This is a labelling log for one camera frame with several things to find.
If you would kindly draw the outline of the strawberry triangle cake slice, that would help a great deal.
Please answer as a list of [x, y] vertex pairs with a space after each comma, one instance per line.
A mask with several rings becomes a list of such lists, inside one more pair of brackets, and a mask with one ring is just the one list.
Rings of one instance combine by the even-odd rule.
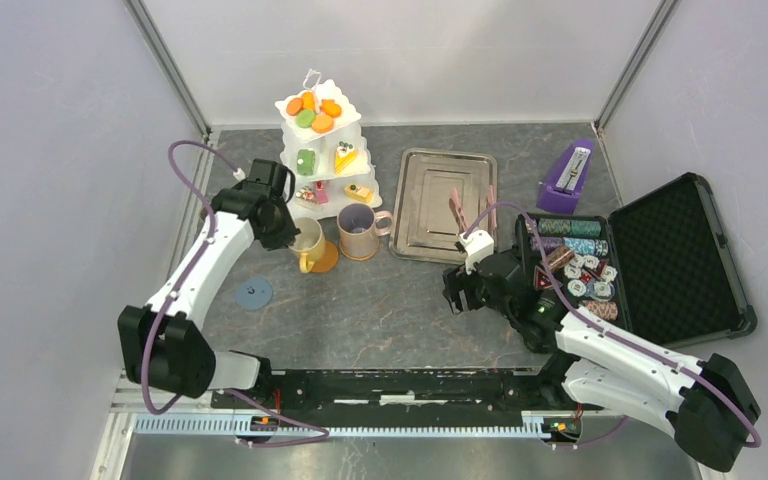
[[318, 200], [314, 190], [309, 186], [303, 186], [295, 192], [295, 198], [300, 202], [307, 202], [309, 204], [317, 205]]

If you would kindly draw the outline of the woven rattan coaster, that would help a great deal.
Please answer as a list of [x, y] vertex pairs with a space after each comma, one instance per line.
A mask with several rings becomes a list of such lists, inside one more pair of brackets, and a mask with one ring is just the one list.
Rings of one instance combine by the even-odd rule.
[[373, 258], [379, 252], [380, 249], [376, 249], [376, 250], [372, 251], [371, 253], [369, 253], [367, 255], [363, 255], [363, 256], [350, 255], [348, 252], [346, 252], [342, 248], [340, 248], [338, 250], [340, 251], [340, 253], [343, 256], [345, 256], [346, 258], [348, 258], [350, 260], [353, 260], [353, 261], [366, 261], [366, 260], [369, 260], [369, 259]]

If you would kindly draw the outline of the stainless steel serving tray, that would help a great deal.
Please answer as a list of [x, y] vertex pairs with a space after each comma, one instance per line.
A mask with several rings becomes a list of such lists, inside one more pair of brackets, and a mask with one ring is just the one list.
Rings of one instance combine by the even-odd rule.
[[497, 186], [495, 158], [486, 154], [422, 148], [404, 152], [397, 187], [391, 253], [404, 260], [458, 264], [460, 226], [451, 204], [455, 190], [466, 223], [490, 203]]

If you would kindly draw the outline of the green swiss roll cake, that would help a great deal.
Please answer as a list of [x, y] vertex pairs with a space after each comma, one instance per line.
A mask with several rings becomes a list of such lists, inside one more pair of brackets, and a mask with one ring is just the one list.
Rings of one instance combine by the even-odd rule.
[[299, 149], [296, 155], [297, 174], [300, 176], [312, 176], [316, 170], [317, 154], [313, 149]]

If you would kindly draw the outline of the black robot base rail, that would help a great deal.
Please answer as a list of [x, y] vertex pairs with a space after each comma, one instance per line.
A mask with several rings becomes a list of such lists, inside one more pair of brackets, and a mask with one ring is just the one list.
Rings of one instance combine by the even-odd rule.
[[524, 412], [578, 409], [559, 381], [533, 369], [288, 369], [248, 394], [325, 428], [516, 427]]

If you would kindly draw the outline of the pink cake slice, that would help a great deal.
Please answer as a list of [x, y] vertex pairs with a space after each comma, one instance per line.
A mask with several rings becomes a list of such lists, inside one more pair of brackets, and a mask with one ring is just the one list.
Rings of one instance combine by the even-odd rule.
[[315, 202], [319, 205], [324, 205], [329, 202], [325, 181], [320, 180], [314, 184], [314, 198]]

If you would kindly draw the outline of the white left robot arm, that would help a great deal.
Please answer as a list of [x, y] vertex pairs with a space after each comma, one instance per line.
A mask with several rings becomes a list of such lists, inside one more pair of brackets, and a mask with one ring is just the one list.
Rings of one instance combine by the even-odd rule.
[[125, 372], [145, 393], [162, 390], [198, 398], [209, 390], [236, 388], [250, 407], [266, 405], [274, 381], [265, 360], [217, 352], [201, 329], [231, 267], [254, 243], [284, 249], [299, 230], [286, 190], [296, 183], [281, 163], [256, 159], [249, 174], [208, 200], [203, 228], [172, 276], [143, 306], [127, 306], [117, 320]]

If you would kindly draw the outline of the green round macaron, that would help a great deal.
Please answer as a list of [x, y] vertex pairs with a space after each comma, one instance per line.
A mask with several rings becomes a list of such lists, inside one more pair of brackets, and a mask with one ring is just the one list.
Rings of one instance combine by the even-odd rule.
[[295, 124], [302, 129], [311, 128], [317, 113], [312, 109], [302, 109], [295, 116]]

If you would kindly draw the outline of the pink tall mug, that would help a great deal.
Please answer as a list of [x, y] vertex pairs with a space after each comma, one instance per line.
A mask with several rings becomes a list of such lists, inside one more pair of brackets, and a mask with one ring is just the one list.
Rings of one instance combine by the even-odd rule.
[[389, 211], [374, 211], [362, 203], [352, 203], [338, 213], [337, 226], [339, 249], [350, 255], [363, 256], [380, 248], [380, 238], [388, 235], [393, 226], [393, 215]]

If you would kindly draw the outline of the yellow mug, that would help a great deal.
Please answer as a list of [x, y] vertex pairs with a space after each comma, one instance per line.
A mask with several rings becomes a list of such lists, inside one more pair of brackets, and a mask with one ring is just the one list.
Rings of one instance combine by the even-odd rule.
[[301, 273], [311, 273], [325, 257], [326, 240], [321, 224], [313, 218], [297, 218], [297, 233], [290, 250], [297, 257]]

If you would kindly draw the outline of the orange fish cookie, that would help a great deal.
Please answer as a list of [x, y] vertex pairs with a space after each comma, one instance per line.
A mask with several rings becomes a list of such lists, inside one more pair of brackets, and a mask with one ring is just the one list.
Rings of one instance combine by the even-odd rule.
[[334, 119], [342, 115], [342, 107], [333, 99], [323, 99], [320, 103], [320, 111]]

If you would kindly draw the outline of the round wooden coaster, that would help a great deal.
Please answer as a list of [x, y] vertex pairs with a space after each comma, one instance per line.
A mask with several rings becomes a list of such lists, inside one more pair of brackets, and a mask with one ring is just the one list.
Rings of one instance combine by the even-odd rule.
[[314, 263], [311, 272], [322, 274], [331, 271], [337, 265], [339, 257], [340, 252], [337, 246], [331, 241], [326, 241], [324, 254]]

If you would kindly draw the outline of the small round orange biscuit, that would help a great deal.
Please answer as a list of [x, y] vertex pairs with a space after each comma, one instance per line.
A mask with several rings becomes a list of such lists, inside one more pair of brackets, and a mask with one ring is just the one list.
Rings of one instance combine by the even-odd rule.
[[304, 100], [297, 96], [289, 100], [286, 104], [285, 111], [286, 113], [294, 117], [298, 115], [300, 112], [302, 112], [305, 109], [305, 103]]

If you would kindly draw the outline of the yellow layered cake slice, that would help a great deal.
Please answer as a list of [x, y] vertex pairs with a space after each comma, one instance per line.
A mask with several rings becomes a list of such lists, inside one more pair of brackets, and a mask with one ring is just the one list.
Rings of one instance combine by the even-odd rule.
[[370, 204], [374, 199], [374, 192], [364, 185], [350, 183], [345, 186], [344, 193], [354, 201]]

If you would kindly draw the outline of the yellow kiwi topped cake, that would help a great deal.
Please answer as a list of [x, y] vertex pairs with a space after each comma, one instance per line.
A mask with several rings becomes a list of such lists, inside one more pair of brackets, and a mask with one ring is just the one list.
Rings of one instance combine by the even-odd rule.
[[347, 141], [339, 141], [335, 151], [335, 174], [342, 175], [343, 172], [355, 161], [357, 155], [357, 149], [353, 144]]

